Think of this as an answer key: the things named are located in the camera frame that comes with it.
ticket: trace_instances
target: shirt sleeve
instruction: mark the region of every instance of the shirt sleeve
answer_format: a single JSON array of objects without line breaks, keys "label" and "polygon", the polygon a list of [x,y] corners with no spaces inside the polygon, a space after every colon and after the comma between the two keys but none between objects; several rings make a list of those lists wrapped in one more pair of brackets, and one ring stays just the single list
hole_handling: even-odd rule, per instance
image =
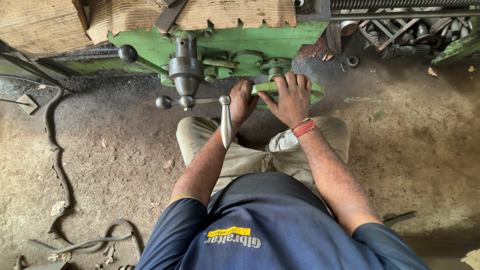
[{"label": "shirt sleeve", "polygon": [[193,198],[171,203],[160,215],[135,269],[172,269],[205,228],[207,208]]},{"label": "shirt sleeve", "polygon": [[352,238],[367,246],[385,270],[430,269],[398,234],[383,224],[362,224],[355,229]]}]

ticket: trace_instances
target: navy blue t-shirt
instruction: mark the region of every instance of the navy blue t-shirt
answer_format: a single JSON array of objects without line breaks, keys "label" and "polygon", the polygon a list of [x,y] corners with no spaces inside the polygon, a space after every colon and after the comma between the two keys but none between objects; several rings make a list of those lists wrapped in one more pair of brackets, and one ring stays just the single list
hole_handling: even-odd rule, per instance
[{"label": "navy blue t-shirt", "polygon": [[390,228],[359,226],[350,237],[323,202],[291,176],[243,175],[212,196],[170,204],[136,270],[427,270]]}]

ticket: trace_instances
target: hand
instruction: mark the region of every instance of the hand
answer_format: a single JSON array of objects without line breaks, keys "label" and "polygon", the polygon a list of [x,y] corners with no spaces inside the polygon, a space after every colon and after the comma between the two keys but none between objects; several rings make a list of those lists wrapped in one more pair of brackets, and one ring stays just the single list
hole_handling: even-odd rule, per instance
[{"label": "hand", "polygon": [[269,94],[258,92],[272,113],[289,128],[308,118],[312,90],[310,78],[287,72],[283,76],[273,76],[272,80],[278,89],[278,104]]},{"label": "hand", "polygon": [[250,98],[252,81],[242,79],[230,92],[230,117],[232,119],[233,134],[237,133],[240,126],[255,110],[259,97]]}]

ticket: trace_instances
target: beige pants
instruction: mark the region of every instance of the beige pants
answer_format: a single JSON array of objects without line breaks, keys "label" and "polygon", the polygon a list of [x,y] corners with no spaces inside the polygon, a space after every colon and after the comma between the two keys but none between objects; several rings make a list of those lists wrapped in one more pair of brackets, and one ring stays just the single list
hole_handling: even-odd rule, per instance
[{"label": "beige pants", "polygon": [[[347,163],[350,144],[350,131],[347,124],[333,116],[315,117],[314,120],[330,146]],[[190,164],[193,157],[202,149],[216,129],[217,126],[212,121],[201,117],[187,117],[179,122],[177,140],[186,166]],[[307,157],[292,135],[291,131],[287,130],[272,138],[269,143],[270,152],[245,148],[232,142],[212,194],[244,174],[283,172],[302,182],[317,196],[320,196]]]}]

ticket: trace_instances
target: bolt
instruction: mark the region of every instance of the bolt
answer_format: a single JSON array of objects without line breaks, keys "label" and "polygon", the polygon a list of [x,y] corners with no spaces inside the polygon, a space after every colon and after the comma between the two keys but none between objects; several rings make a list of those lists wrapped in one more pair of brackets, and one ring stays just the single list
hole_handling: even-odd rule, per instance
[{"label": "bolt", "polygon": [[168,40],[170,38],[170,34],[168,34],[168,33],[160,34],[160,36],[162,37],[163,40]]},{"label": "bolt", "polygon": [[213,75],[207,75],[207,76],[205,76],[205,81],[206,81],[206,82],[210,82],[210,83],[211,83],[211,82],[215,81],[215,79],[216,79],[216,78],[215,78],[215,76],[213,76]]},{"label": "bolt", "polygon": [[203,33],[204,38],[211,38],[212,36],[213,36],[213,34],[210,31],[204,31],[204,33]]}]

